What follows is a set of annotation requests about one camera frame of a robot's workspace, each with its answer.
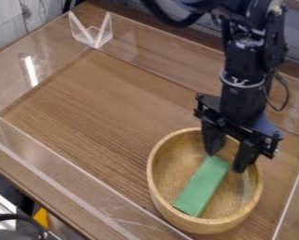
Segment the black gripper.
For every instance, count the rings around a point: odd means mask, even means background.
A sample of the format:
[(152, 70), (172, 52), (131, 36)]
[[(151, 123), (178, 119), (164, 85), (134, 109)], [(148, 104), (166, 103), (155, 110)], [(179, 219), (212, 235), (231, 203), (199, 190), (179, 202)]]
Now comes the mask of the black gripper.
[(198, 93), (195, 117), (202, 122), (204, 148), (214, 156), (224, 147), (227, 136), (239, 142), (232, 170), (243, 173), (260, 155), (274, 158), (283, 133), (271, 123), (270, 103), (272, 74), (255, 79), (220, 73), (222, 95)]

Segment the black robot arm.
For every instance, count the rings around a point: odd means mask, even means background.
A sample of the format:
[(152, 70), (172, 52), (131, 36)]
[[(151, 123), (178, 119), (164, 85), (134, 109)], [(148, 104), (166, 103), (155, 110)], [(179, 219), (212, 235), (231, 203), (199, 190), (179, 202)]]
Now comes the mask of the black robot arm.
[(260, 156), (272, 158), (283, 133), (266, 113), (274, 106), (270, 89), (274, 81), (284, 82), (276, 69), (284, 63), (289, 45), (284, 0), (175, 0), (190, 15), (175, 20), (156, 0), (140, 0), (150, 13), (170, 26), (184, 28), (204, 16), (220, 23), (226, 56), (220, 71), (222, 93), (199, 93), (194, 115), (202, 121), (206, 151), (215, 155), (226, 138), (239, 142), (232, 170), (243, 173)]

